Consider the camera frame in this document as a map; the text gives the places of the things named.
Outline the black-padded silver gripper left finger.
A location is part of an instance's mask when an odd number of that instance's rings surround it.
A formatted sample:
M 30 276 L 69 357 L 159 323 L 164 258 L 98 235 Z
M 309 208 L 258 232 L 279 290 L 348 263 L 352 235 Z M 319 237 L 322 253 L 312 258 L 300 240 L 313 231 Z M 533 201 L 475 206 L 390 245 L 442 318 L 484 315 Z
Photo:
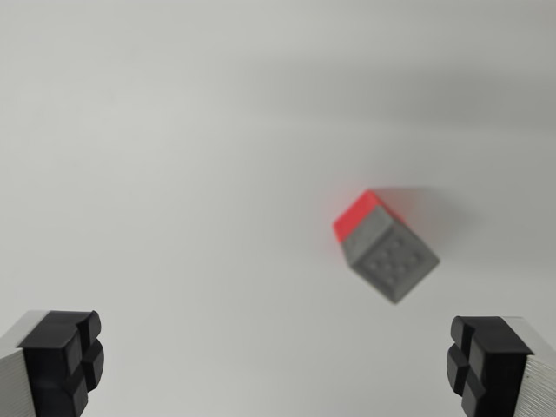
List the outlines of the black-padded silver gripper left finger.
M 26 312 L 1 336 L 1 415 L 82 415 L 103 374 L 101 329 L 94 310 Z

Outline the black-padded silver gripper right finger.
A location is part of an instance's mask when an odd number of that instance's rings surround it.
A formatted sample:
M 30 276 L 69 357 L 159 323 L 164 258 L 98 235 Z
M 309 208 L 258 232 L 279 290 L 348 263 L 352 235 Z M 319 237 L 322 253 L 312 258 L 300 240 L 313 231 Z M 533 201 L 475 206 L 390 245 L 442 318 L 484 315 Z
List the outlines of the black-padded silver gripper right finger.
M 456 316 L 447 378 L 467 416 L 555 415 L 555 348 L 521 317 Z

